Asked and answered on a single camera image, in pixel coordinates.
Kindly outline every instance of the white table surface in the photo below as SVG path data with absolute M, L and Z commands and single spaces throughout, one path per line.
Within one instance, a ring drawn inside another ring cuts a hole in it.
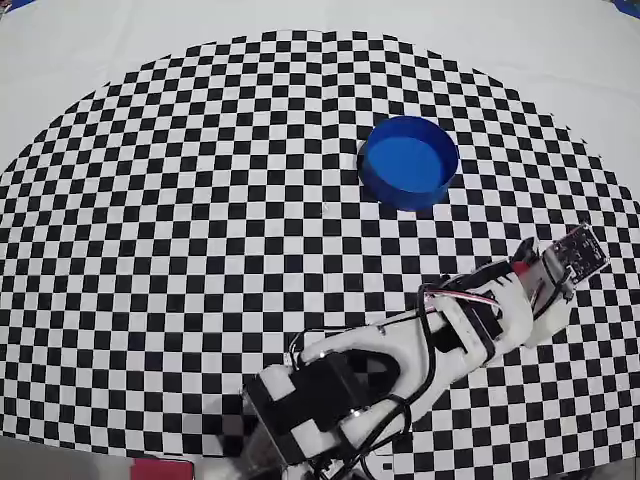
M 140 64 L 276 29 L 386 33 L 481 70 L 555 114 L 640 198 L 640 20 L 601 0 L 37 0 L 0 23 L 0 169 Z

